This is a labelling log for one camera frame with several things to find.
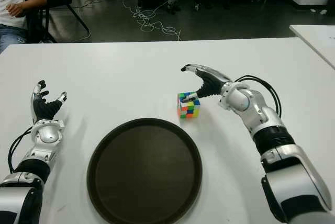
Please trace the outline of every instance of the robotic hand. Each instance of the robotic hand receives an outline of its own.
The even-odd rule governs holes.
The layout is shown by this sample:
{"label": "robotic hand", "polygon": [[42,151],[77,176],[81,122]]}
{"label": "robotic hand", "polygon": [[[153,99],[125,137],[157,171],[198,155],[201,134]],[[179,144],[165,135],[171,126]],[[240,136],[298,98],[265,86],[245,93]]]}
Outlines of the robotic hand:
{"label": "robotic hand", "polygon": [[31,96],[34,147],[15,170],[10,168],[11,173],[0,184],[0,220],[3,224],[39,222],[44,184],[54,166],[64,129],[63,122],[53,120],[53,117],[67,98],[63,92],[57,100],[46,103],[43,97],[49,92],[41,92],[45,86],[45,82],[40,81]]}
{"label": "robotic hand", "polygon": [[331,196],[302,148],[295,144],[278,114],[261,93],[206,66],[188,64],[182,71],[201,77],[203,86],[183,102],[221,95],[219,105],[239,115],[261,155],[262,186],[274,217],[288,223],[335,223]]}

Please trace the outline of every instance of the jeans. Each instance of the jeans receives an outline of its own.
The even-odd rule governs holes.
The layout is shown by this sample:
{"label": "jeans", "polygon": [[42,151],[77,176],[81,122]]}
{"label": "jeans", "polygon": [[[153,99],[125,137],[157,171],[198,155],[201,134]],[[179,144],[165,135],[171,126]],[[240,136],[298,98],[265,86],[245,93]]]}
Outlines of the jeans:
{"label": "jeans", "polygon": [[27,42],[27,30],[0,24],[0,53],[10,44]]}

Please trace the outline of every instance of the colorful cube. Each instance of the colorful cube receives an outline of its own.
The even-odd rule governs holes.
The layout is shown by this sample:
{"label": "colorful cube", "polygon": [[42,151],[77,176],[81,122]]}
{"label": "colorful cube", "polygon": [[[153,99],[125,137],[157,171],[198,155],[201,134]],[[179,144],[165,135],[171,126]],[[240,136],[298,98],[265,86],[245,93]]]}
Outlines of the colorful cube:
{"label": "colorful cube", "polygon": [[183,103],[183,99],[193,92],[179,93],[177,95],[177,112],[180,118],[196,118],[199,115],[199,99]]}

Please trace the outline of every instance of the gray floor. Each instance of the gray floor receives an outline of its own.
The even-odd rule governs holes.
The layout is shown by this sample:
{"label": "gray floor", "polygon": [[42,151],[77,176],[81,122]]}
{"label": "gray floor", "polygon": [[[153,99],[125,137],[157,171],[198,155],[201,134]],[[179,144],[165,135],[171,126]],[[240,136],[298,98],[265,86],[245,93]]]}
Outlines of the gray floor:
{"label": "gray floor", "polygon": [[[73,0],[73,7],[80,7],[86,0]],[[92,6],[76,8],[91,30],[91,37],[81,42],[130,42],[174,41],[177,36],[161,31],[143,32],[130,10],[123,7],[123,0],[95,0]],[[125,0],[136,7],[137,0]],[[240,38],[291,37],[291,24],[334,25],[335,17],[296,10],[287,3],[261,5],[258,3],[232,4],[223,9],[219,2],[211,9],[195,11],[193,0],[181,0],[182,10],[175,15],[164,9],[157,11],[151,22],[161,21],[165,27],[181,30],[182,40],[213,40]],[[65,8],[51,11],[50,32],[58,42],[72,42],[87,36],[85,30]]]}

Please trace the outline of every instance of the white tabletop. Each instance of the white tabletop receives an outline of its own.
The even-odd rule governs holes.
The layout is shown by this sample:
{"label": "white tabletop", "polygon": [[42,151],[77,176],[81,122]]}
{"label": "white tabletop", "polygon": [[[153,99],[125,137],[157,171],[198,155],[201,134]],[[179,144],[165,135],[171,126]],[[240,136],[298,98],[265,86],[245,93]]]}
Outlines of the white tabletop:
{"label": "white tabletop", "polygon": [[[181,126],[202,156],[202,190],[180,223],[278,223],[261,187],[260,156],[240,118],[219,107],[219,97],[210,97],[202,99],[198,118],[178,119],[177,93],[202,84],[180,71],[188,63],[232,79],[254,74],[270,82],[289,132],[335,197],[335,72],[298,38],[10,46],[0,55],[0,178],[8,173],[11,142],[31,124],[31,91],[45,79],[50,99],[67,91],[68,100],[56,116],[66,129],[45,187],[41,224],[105,223],[87,195],[90,156],[112,129],[143,117]],[[264,88],[250,84],[273,106]],[[14,166],[31,145],[23,140]]]}
{"label": "white tabletop", "polygon": [[291,25],[289,28],[335,69],[335,26]]}

